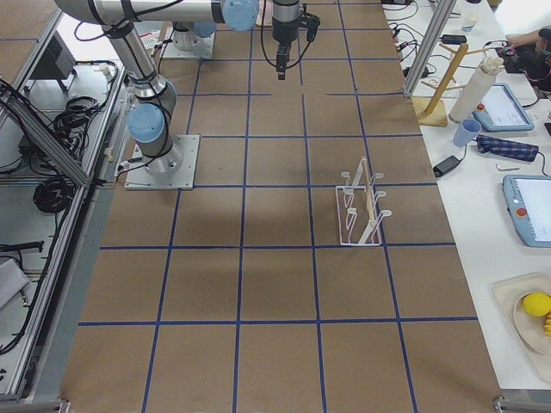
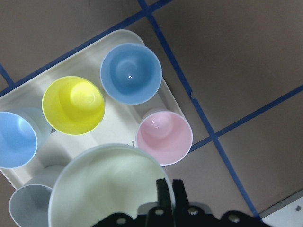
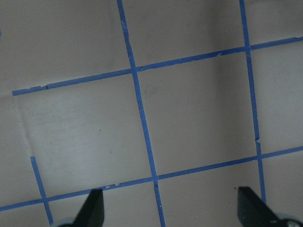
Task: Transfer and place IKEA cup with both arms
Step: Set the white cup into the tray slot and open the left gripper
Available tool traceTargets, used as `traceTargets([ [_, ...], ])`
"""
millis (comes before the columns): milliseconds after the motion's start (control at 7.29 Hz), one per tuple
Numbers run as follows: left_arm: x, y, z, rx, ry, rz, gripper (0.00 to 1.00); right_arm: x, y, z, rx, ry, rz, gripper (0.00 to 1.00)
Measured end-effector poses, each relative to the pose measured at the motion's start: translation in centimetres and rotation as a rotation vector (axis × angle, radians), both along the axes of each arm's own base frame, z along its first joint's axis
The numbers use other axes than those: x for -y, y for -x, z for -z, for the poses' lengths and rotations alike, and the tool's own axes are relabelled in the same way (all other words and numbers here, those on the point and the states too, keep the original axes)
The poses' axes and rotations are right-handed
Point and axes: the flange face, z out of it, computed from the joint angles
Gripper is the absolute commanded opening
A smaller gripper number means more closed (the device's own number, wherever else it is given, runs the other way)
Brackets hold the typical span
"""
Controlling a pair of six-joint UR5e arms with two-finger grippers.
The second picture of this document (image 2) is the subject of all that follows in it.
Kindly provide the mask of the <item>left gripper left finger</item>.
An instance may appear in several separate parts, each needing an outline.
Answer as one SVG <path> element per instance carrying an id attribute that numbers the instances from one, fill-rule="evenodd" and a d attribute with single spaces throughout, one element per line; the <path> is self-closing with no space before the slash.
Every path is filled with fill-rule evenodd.
<path id="1" fill-rule="evenodd" d="M 125 213 L 113 213 L 95 227 L 173 227 L 173 212 L 169 187 L 165 179 L 156 180 L 156 203 L 146 203 L 139 207 L 135 219 Z"/>

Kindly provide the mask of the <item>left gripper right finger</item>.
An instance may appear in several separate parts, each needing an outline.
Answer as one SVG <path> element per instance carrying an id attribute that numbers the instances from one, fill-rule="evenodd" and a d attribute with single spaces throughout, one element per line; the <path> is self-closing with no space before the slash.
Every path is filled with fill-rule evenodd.
<path id="1" fill-rule="evenodd" d="M 172 187 L 175 196 L 175 226 L 177 227 L 264 227 L 265 223 L 232 210 L 216 218 L 210 208 L 201 203 L 190 203 L 182 180 L 174 179 Z"/>

